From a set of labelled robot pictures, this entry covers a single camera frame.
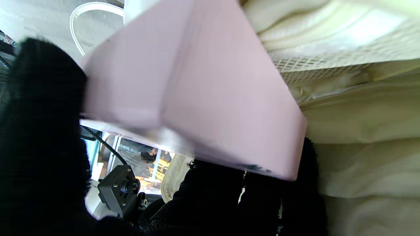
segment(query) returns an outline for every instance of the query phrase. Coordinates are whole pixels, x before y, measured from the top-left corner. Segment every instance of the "cream fabric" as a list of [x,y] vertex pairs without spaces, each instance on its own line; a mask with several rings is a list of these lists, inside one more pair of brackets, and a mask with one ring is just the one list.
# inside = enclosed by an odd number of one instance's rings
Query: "cream fabric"
[[160,186],[160,192],[164,202],[172,200],[173,194],[179,190],[179,185],[184,181],[185,175],[189,168],[187,163],[191,162],[191,157],[185,157],[178,154],[171,160],[171,164],[166,170]]
[[372,143],[420,137],[418,74],[388,78],[300,104],[315,143]]
[[[318,153],[330,235],[419,235],[419,66],[415,60],[372,66],[359,75],[379,81],[330,83],[348,91],[301,104]],[[322,83],[301,88],[327,90]]]
[[331,236],[418,236],[420,199],[326,197]]
[[281,73],[420,58],[418,0],[248,0],[243,7]]
[[319,192],[323,195],[420,198],[420,138],[315,144],[315,149],[320,167]]

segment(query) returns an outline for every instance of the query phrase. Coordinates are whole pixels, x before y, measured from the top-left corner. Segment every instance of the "black fur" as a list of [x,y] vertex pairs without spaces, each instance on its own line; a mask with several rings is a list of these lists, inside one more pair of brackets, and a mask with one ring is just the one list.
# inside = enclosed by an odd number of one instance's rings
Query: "black fur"
[[90,173],[79,113],[86,76],[56,46],[28,39],[8,78],[0,114],[2,230],[42,231],[46,222],[85,212]]

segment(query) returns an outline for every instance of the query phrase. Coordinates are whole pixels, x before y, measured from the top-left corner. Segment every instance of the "person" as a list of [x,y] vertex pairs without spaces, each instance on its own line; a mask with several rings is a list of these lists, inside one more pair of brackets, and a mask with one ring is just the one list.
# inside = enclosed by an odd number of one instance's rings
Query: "person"
[[140,152],[140,158],[146,163],[153,163],[156,160],[156,155],[158,152],[157,148],[147,146],[145,144],[141,144],[129,139],[126,139],[125,141],[130,143]]
[[2,235],[276,235],[278,229],[280,235],[326,235],[308,139],[295,182],[196,159],[173,200],[145,228],[120,218],[94,219],[84,205],[90,171],[79,129],[86,82],[53,44],[21,44],[0,113]]

